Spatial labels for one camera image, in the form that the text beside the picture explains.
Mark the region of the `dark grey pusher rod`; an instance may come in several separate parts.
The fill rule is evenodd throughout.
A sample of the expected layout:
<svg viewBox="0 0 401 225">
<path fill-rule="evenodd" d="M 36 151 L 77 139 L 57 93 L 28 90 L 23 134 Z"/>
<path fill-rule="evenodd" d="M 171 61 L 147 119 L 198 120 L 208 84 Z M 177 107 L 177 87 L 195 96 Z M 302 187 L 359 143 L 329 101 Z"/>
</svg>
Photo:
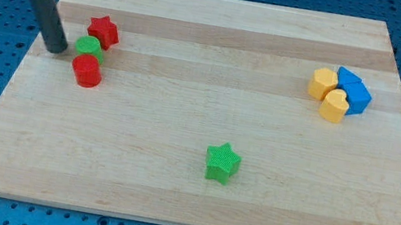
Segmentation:
<svg viewBox="0 0 401 225">
<path fill-rule="evenodd" d="M 68 41 L 55 0 L 29 0 L 47 51 L 59 54 L 66 51 Z"/>
</svg>

